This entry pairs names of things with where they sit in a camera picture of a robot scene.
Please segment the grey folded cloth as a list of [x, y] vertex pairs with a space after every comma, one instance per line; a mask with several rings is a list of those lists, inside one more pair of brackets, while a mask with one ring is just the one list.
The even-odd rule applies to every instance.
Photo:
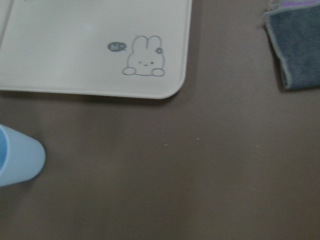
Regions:
[[280, 0], [264, 13], [266, 31], [287, 90], [320, 85], [320, 2]]

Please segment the light blue cup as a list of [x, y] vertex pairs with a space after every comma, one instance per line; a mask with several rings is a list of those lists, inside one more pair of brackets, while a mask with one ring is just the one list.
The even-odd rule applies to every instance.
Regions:
[[43, 169], [46, 152], [37, 140], [0, 126], [0, 186], [28, 181]]

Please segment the cream rabbit tray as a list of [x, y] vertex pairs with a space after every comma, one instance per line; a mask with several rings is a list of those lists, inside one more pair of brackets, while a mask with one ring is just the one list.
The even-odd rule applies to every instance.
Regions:
[[190, 0], [3, 0], [3, 91], [166, 99], [186, 78]]

